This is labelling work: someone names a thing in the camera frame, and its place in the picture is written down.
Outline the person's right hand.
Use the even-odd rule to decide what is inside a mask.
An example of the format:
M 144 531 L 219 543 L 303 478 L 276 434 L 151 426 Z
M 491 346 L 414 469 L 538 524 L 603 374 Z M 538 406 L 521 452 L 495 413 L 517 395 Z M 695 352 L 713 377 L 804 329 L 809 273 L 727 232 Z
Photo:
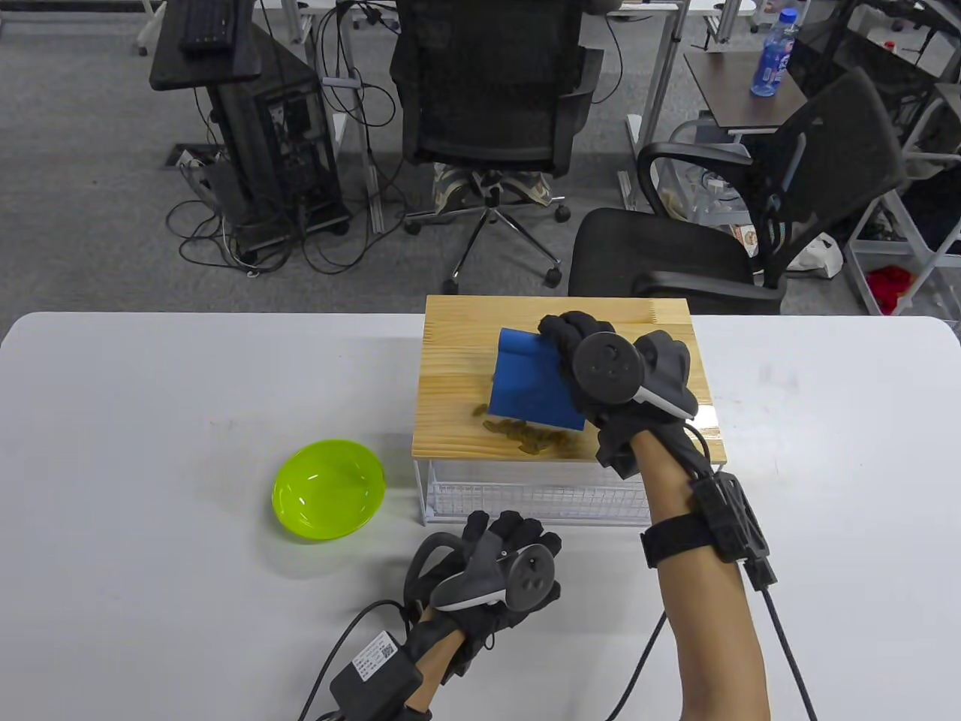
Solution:
M 648 430 L 694 476 L 710 471 L 700 442 L 685 430 L 699 412 L 690 389 L 690 351 L 665 330 L 628 340 L 610 322 L 579 310 L 546 315 L 542 339 L 556 347 L 574 408 L 598 431 L 598 463 L 620 478 L 639 472 L 632 439 Z

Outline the person's left hand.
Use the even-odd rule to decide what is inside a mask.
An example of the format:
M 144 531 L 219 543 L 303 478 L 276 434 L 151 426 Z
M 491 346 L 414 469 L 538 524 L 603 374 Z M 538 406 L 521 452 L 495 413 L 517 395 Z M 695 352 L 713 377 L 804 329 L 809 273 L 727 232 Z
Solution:
M 436 532 L 406 570 L 402 598 L 411 631 L 406 655 L 423 676 L 429 663 L 440 683 L 463 675 L 498 632 L 512 629 L 560 597 L 556 557 L 562 540 L 517 511 L 491 518 L 472 512 L 459 535 Z

